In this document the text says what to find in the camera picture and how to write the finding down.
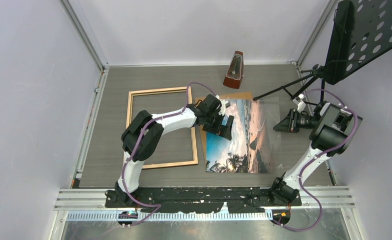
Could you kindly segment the clear acrylic sheet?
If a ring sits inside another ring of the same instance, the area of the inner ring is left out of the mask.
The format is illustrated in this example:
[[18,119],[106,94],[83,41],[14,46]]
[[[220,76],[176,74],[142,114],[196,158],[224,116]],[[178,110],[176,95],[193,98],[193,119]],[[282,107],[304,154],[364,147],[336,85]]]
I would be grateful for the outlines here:
[[283,169],[281,133],[273,127],[280,121],[277,97],[229,99],[226,115],[234,116],[232,140],[221,155],[221,172],[272,174]]

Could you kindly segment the light wooden picture frame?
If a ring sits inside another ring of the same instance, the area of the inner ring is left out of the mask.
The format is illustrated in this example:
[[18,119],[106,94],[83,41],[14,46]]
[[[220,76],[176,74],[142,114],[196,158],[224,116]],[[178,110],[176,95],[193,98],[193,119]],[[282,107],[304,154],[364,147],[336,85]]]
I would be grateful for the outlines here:
[[[157,88],[157,89],[147,89],[147,90],[135,90],[128,93],[128,105],[127,105],[127,119],[126,127],[128,127],[133,120],[132,109],[133,109],[133,97],[146,96],[146,95],[160,95],[160,94],[172,94],[172,93],[183,93],[186,92],[186,100],[188,103],[192,103],[192,93],[191,87],[170,87],[170,88]],[[156,163],[156,164],[144,164],[142,169],[161,169],[161,168],[171,168],[171,167],[183,167],[183,166],[193,166],[198,164],[198,154],[197,154],[197,144],[195,128],[190,128],[191,132],[191,146],[192,146],[192,157],[193,160],[190,161],[177,161],[177,162],[167,162],[167,163]]]

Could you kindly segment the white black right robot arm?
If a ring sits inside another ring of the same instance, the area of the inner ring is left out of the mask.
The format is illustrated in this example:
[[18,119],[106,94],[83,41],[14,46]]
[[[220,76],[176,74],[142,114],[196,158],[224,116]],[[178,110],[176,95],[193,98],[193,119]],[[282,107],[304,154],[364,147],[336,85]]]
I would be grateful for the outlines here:
[[268,190],[269,202],[276,206],[292,204],[300,196],[306,179],[323,162],[348,148],[362,121],[361,116],[346,107],[327,101],[319,103],[312,115],[291,109],[273,129],[289,133],[310,129],[310,144],[299,161],[274,180]]

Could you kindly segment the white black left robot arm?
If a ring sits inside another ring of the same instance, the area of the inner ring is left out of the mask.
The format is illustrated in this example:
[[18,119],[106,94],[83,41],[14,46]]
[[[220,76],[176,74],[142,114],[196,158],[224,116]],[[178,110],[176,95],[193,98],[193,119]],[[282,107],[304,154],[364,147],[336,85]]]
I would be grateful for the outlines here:
[[202,126],[203,131],[230,141],[234,117],[225,114],[230,105],[228,100],[209,94],[202,101],[167,113],[139,112],[121,135],[123,167],[114,189],[105,192],[106,207],[131,207],[136,203],[144,162],[154,154],[163,135]]

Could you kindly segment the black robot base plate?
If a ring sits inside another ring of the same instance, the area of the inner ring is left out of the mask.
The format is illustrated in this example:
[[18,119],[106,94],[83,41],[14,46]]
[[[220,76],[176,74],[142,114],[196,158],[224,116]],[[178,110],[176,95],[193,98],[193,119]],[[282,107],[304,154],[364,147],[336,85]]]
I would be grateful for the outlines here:
[[131,195],[118,188],[105,191],[107,208],[140,209],[150,213],[218,213],[226,206],[232,214],[260,213],[263,207],[300,206],[297,196],[292,203],[272,195],[261,187],[140,187]]

